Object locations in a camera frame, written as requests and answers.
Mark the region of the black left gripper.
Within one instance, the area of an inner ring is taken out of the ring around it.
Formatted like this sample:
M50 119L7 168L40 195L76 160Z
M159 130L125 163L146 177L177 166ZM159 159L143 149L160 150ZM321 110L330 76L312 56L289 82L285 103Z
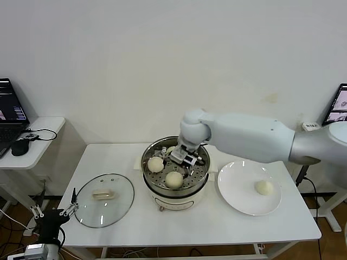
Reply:
M73 189L70 205L66 209L45 210L42 212L41 206L44 201L46 189L44 188L39 196L36 197L35 205L30 207L34 218L38 218L39 225L38 240L39 244L60 244L59 232L61 225L69 221L69 216L75 214L79 208L77 202L76 188Z

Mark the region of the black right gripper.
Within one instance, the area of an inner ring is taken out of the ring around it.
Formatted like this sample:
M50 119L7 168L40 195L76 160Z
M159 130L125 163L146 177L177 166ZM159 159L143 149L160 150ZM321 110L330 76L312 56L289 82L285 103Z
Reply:
M170 158L164 158L163 159L163 165L174 165L175 162L172 161ZM183 170L184 175L183 178L191 177L195 166L204 166L205 161L202 157L200 157L198 154L188 154L185 159L183 160Z

